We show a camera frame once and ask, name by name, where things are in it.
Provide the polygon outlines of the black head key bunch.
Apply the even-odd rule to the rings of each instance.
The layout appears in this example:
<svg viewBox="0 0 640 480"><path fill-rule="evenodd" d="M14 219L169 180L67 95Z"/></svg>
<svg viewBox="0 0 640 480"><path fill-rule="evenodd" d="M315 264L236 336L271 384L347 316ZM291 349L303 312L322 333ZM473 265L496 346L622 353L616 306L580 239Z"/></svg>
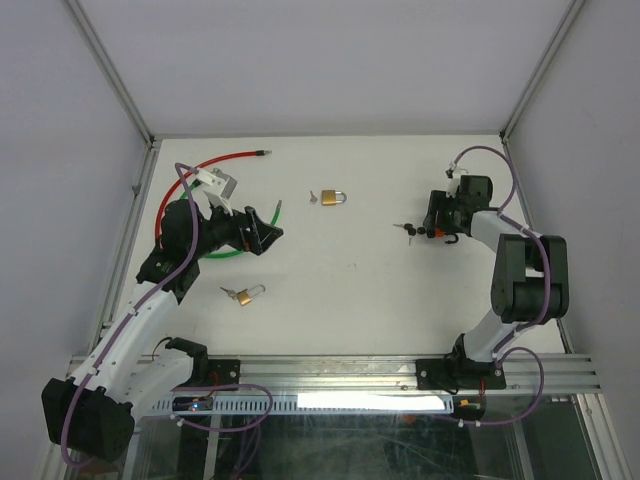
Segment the black head key bunch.
<svg viewBox="0 0 640 480"><path fill-rule="evenodd" d="M411 223L394 224L394 227L401 228L407 233L409 237L408 244L411 244L412 240L415 237L424 236L426 234L426 229L424 226L414 226Z"/></svg>

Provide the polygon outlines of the small brass padlock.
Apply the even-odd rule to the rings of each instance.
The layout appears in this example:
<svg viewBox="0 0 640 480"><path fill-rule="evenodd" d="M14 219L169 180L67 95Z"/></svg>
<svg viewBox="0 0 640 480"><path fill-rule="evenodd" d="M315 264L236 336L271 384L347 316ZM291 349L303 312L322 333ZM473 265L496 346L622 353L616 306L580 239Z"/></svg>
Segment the small brass padlock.
<svg viewBox="0 0 640 480"><path fill-rule="evenodd" d="M241 306L250 304L256 297L262 295L266 291L263 284L244 289L236 294L236 300Z"/></svg>

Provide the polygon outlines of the small padlock keys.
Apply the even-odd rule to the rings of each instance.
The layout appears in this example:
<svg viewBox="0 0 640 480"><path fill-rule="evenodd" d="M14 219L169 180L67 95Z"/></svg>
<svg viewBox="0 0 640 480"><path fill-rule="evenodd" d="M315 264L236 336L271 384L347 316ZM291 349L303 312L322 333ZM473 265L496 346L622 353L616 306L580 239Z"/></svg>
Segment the small padlock keys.
<svg viewBox="0 0 640 480"><path fill-rule="evenodd" d="M236 299L237 298L237 292L236 291L234 291L232 289L227 289L227 288L224 288L224 287L221 287L221 290L224 291L229 298L232 298L232 299Z"/></svg>

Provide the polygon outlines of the large brass padlock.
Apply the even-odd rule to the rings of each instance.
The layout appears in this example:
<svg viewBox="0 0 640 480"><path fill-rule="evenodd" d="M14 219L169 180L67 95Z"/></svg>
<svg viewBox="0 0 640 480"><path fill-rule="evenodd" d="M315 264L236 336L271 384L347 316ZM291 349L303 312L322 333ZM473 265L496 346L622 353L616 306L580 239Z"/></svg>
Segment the large brass padlock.
<svg viewBox="0 0 640 480"><path fill-rule="evenodd" d="M338 190L322 190L321 204L323 206L336 206L344 204L347 201L347 195Z"/></svg>

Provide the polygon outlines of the orange black padlock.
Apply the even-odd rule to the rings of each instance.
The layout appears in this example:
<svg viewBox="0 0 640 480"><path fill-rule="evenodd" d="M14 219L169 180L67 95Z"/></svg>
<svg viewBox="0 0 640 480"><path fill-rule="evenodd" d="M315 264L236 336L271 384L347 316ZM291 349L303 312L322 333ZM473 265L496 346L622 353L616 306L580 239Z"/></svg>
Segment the orange black padlock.
<svg viewBox="0 0 640 480"><path fill-rule="evenodd" d="M426 235L429 239L442 239L446 245L454 245L459 242L457 233L447 233L439 228L427 230Z"/></svg>

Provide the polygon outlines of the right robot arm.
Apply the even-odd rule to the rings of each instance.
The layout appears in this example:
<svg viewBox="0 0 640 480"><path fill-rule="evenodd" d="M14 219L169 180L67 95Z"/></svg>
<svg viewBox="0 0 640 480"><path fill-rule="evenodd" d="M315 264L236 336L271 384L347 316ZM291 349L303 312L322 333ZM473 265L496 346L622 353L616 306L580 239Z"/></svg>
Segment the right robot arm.
<svg viewBox="0 0 640 480"><path fill-rule="evenodd" d="M423 222L430 239L465 235L495 255L491 308L439 359L416 363L421 390L503 390L503 358L517 336L563 317L569 307L568 249L564 238L540 235L491 207L487 176L452 174L432 191Z"/></svg>

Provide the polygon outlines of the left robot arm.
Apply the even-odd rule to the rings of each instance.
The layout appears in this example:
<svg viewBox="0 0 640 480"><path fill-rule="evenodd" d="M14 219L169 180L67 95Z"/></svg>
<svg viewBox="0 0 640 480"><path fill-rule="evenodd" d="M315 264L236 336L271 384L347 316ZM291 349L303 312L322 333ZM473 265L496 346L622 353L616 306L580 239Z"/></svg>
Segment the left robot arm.
<svg viewBox="0 0 640 480"><path fill-rule="evenodd" d="M252 207L227 212L213 206L204 217L193 201L169 203L161 234L118 319L68 379L51 379L44 387L50 440L64 452L114 461L156 400L181 385L204 385L210 373L207 348L182 338L171 340L166 352L143 370L135 367L199 276L200 259L222 247L259 256L283 234Z"/></svg>

